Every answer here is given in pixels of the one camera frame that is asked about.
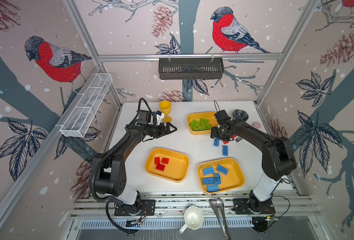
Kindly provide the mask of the green lego brick long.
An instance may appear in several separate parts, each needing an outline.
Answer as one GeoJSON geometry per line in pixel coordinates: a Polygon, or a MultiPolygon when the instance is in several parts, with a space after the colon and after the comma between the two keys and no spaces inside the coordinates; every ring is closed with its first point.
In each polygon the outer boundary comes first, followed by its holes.
{"type": "Polygon", "coordinates": [[[196,120],[192,120],[189,123],[189,126],[192,128],[193,131],[198,131],[198,129],[200,128],[201,124],[200,124],[200,122],[198,122],[196,120]]]}

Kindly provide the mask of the blue lego brick low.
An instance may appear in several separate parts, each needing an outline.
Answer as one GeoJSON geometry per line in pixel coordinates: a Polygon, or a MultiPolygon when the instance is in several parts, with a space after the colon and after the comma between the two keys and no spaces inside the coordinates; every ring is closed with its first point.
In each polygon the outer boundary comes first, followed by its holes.
{"type": "Polygon", "coordinates": [[[207,185],[207,192],[208,193],[215,193],[220,190],[219,185],[207,185]]]}

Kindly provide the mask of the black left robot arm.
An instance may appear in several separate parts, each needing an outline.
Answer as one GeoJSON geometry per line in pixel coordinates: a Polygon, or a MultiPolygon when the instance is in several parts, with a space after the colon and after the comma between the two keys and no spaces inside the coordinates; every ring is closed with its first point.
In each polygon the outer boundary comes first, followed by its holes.
{"type": "Polygon", "coordinates": [[[177,131],[171,123],[158,123],[158,116],[140,98],[135,117],[125,126],[125,135],[107,152],[93,157],[90,190],[96,201],[114,202],[131,215],[141,211],[141,194],[127,185],[125,162],[139,143],[177,131]]]}

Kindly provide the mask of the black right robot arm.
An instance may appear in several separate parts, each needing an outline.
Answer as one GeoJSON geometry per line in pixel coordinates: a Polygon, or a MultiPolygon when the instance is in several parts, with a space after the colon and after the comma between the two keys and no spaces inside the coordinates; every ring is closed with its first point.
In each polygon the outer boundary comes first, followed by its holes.
{"type": "Polygon", "coordinates": [[[214,117],[218,127],[211,130],[211,138],[221,141],[232,141],[233,136],[240,137],[262,152],[261,176],[256,187],[249,193],[249,209],[257,214],[265,210],[272,201],[272,193],[282,180],[297,168],[297,162],[290,141],[285,137],[266,134],[240,117],[230,118],[226,111],[217,111],[214,117]]]}

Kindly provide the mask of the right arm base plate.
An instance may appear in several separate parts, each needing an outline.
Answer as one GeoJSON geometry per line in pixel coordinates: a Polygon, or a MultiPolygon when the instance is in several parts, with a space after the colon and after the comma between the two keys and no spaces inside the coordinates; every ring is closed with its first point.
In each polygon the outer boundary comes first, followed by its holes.
{"type": "Polygon", "coordinates": [[[260,202],[255,199],[233,199],[232,211],[236,215],[275,215],[276,211],[272,199],[260,202]]]}

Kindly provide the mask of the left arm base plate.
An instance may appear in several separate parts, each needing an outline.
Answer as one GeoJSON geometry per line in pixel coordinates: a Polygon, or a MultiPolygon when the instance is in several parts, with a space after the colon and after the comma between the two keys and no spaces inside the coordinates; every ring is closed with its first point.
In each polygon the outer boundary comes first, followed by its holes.
{"type": "Polygon", "coordinates": [[[153,216],[155,214],[156,201],[155,200],[141,200],[135,202],[134,205],[121,204],[115,208],[114,216],[153,216]]]}

